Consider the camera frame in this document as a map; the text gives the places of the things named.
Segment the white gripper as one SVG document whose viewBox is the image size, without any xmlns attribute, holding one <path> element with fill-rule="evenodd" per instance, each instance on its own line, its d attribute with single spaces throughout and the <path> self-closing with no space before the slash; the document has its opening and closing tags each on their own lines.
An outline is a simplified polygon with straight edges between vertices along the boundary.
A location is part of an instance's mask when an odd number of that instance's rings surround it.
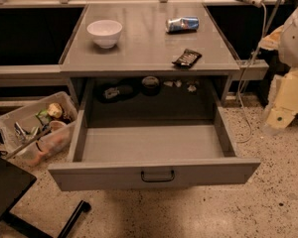
<svg viewBox="0 0 298 238">
<path fill-rule="evenodd" d="M 276 79 L 277 93 L 272 108 L 264 111 L 263 132 L 277 135 L 283 132 L 298 114 L 298 68 L 293 67 Z"/>
</svg>

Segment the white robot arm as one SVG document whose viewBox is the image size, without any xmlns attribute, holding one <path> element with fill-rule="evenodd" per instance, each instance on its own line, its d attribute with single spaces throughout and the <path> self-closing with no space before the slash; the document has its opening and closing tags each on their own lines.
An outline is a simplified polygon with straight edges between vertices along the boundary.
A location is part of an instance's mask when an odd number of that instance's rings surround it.
<svg viewBox="0 0 298 238">
<path fill-rule="evenodd" d="M 298 114 L 298 7 L 285 23 L 259 42 L 262 49 L 278 51 L 279 60 L 290 67 L 275 75 L 264 108 L 262 129 L 276 135 L 286 129 Z"/>
</svg>

